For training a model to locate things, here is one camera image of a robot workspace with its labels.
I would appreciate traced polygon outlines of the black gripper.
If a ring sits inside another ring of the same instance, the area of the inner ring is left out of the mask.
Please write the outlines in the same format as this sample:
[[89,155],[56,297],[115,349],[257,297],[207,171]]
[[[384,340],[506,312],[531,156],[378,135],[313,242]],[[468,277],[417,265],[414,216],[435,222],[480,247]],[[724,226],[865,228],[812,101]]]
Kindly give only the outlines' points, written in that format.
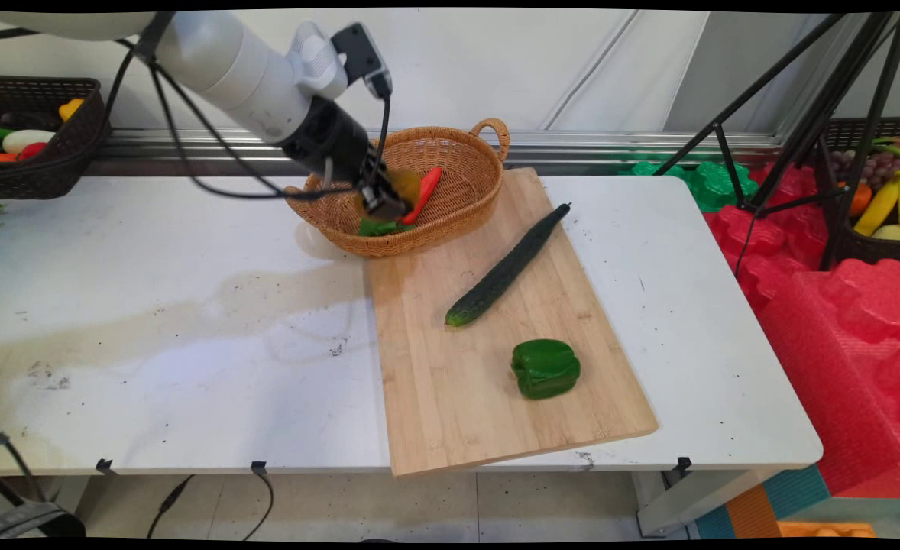
[[386,161],[366,129],[332,100],[314,97],[280,149],[323,183],[369,185],[361,188],[364,217],[401,220],[413,210],[411,201],[394,191]]

